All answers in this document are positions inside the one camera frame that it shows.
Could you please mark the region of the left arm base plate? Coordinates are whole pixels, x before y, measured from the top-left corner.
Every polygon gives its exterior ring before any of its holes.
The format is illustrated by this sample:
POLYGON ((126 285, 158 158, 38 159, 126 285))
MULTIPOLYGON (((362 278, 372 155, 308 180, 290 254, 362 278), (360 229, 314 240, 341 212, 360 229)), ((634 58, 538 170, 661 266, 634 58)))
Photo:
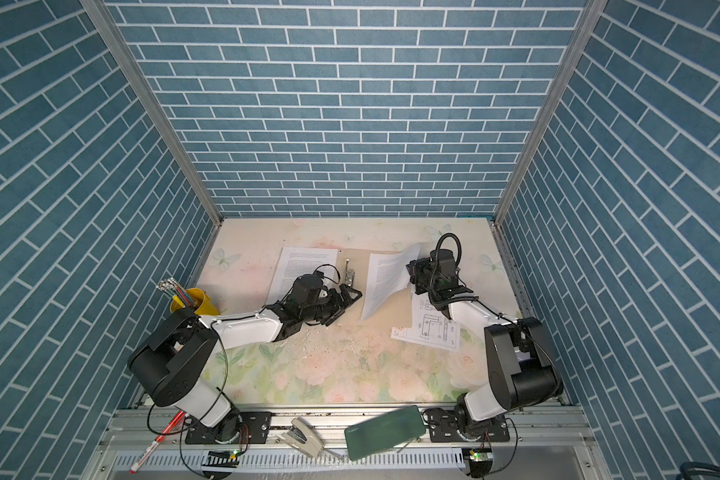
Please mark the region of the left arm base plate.
POLYGON ((272 413, 243 411, 229 414, 214 427, 208 427, 192 416, 186 416, 185 442, 193 445, 237 443, 241 446, 264 444, 271 426, 272 413))

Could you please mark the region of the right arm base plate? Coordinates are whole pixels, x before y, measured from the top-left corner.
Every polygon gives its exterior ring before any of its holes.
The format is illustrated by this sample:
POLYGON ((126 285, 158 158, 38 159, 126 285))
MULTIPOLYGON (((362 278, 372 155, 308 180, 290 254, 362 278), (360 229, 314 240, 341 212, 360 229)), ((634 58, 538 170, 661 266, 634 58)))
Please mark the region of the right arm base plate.
POLYGON ((446 410, 429 408, 422 419, 433 443, 508 442, 510 434, 503 415, 482 421, 472 421, 460 408, 446 410))

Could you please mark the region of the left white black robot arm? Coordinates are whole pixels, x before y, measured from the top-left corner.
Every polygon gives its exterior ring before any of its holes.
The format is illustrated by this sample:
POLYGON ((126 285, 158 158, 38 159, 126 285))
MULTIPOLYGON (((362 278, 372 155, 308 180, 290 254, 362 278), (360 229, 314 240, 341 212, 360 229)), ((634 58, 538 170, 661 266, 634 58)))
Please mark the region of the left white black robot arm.
POLYGON ((224 385, 202 378, 209 360, 232 348, 285 340, 305 324, 329 326, 361 298, 361 291, 314 270, 257 312, 209 316, 183 308, 135 349, 127 366, 156 406, 176 407, 226 441, 237 432, 239 410, 224 385))

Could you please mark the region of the beige cardboard folder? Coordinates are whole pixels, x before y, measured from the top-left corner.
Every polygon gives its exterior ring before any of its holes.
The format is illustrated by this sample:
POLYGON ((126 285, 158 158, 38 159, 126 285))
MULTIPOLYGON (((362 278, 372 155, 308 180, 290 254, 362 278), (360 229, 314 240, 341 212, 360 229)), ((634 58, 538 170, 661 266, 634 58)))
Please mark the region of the beige cardboard folder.
POLYGON ((285 247, 265 309, 284 329, 336 321, 409 327, 417 301, 406 265, 420 249, 419 244, 398 253, 285 247))

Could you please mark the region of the printed text paper sheet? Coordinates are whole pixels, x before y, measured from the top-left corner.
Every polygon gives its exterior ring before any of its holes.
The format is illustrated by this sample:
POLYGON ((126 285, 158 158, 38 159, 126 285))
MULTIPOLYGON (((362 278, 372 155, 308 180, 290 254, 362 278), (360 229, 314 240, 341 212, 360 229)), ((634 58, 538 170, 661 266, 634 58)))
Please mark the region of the printed text paper sheet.
POLYGON ((284 247, 265 303, 282 299, 297 277, 310 274, 323 264, 335 265, 338 252, 338 249, 284 247))

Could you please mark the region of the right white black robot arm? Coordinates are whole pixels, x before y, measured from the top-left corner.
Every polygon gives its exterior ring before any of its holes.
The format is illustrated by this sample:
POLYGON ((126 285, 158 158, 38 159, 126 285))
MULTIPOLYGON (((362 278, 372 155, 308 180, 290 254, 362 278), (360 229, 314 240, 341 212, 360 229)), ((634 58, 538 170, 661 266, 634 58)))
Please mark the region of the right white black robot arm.
POLYGON ((483 337, 487 381, 455 404, 458 430, 478 435, 490 421, 563 393, 546 327, 534 317, 516 319, 482 302, 459 278, 458 258, 435 249, 406 266, 417 294, 446 318, 483 337))

